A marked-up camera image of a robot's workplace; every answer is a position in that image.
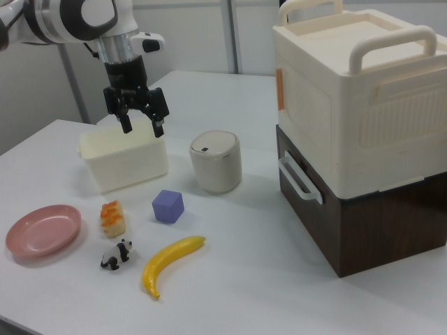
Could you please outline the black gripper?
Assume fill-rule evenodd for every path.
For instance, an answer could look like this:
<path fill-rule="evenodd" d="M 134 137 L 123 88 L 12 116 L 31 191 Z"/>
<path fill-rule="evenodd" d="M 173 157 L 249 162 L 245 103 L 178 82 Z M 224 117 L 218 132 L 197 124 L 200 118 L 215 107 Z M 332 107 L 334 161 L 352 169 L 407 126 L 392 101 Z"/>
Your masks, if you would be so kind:
<path fill-rule="evenodd" d="M 110 114 L 119 118 L 124 133 L 130 133 L 129 110 L 140 110 L 151 122 L 155 137 L 164 134 L 164 118 L 169 109 L 161 88 L 147 87 L 147 74 L 142 57 L 120 64 L 105 64 L 110 85 L 103 90 Z"/>

